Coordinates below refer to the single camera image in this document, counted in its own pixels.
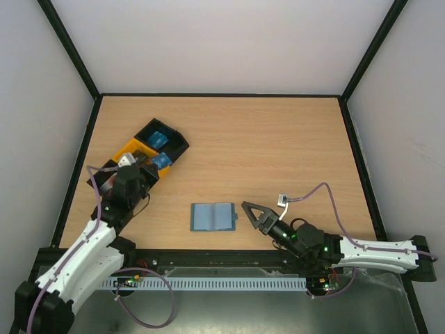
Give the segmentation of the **teal card holder wallet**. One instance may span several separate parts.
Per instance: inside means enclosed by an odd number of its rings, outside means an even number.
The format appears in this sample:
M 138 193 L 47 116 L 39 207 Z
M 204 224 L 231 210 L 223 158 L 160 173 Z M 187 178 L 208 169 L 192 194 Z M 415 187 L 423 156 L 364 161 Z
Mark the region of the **teal card holder wallet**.
M 193 203 L 191 205 L 191 232 L 235 231 L 235 204 L 232 202 Z

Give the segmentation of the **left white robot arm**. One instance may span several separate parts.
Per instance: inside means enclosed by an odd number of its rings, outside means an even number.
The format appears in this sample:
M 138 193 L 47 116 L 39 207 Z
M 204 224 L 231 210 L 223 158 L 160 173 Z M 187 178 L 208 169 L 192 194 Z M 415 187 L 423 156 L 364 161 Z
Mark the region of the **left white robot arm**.
M 100 193 L 90 176 L 97 206 L 81 235 L 46 272 L 15 291 L 14 323 L 26 333 L 67 333 L 99 284 L 134 261 L 136 245 L 120 233 L 159 180 L 158 167 L 122 157 L 98 171 L 115 177 Z

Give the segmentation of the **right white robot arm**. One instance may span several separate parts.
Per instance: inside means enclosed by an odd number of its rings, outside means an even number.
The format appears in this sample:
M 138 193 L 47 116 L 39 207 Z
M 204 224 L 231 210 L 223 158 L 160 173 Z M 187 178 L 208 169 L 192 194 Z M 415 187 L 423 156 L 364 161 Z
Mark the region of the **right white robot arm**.
M 246 201 L 241 206 L 253 228 L 290 252 L 306 271 L 357 267 L 406 274 L 417 282 L 437 280 L 434 256 L 424 236 L 393 242 L 360 240 L 324 232 L 306 220 L 293 228 L 269 207 Z

